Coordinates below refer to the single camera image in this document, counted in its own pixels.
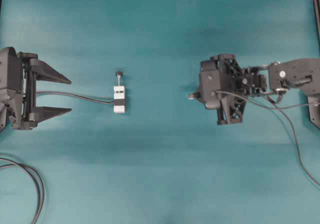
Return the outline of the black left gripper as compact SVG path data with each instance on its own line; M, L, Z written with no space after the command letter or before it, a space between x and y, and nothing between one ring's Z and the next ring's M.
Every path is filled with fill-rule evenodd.
M37 81L70 85L71 80L57 72L38 55L29 52L8 52L8 111L11 126L30 130L37 122L57 117L71 108L36 106Z

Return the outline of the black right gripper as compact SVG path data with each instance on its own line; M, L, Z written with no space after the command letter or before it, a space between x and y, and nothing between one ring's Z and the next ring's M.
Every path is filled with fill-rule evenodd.
M236 78L242 77L244 70L238 65L236 57L233 54L219 54L210 57L208 60L216 62L220 71L222 87L221 90L215 91L220 100L221 107L209 110L216 110L218 125L241 123L243 121L246 100L243 98L241 91L237 90ZM202 103L200 101L199 85L194 92L194 99Z

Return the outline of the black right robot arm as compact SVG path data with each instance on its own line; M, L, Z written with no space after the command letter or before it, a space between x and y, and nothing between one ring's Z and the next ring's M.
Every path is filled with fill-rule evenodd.
M300 58L286 62L240 67L233 54L219 54L200 63L199 86L190 100L217 111L218 125L243 121L248 97L277 95L280 102L290 89L307 97L310 121L320 126L320 60Z

